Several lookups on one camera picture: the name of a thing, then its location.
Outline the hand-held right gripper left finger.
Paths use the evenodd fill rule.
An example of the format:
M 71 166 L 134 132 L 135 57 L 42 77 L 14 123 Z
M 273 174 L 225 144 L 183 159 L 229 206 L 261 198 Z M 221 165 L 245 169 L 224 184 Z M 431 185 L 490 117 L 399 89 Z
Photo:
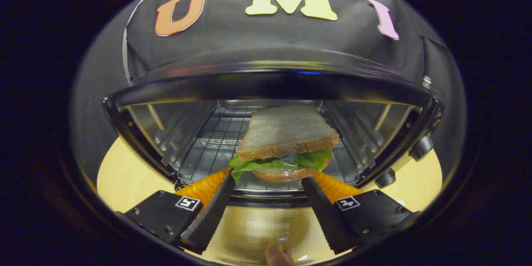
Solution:
M 173 247 L 202 254 L 220 224 L 233 189 L 228 167 L 177 192 L 154 192 L 122 216 Z

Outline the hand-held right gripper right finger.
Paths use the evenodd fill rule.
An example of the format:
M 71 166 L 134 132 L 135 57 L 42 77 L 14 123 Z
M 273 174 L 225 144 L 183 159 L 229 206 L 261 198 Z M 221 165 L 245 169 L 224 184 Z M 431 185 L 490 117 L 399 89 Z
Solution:
M 416 220 L 415 212 L 380 190 L 362 192 L 325 173 L 301 183 L 335 254 L 366 251 L 402 234 Z

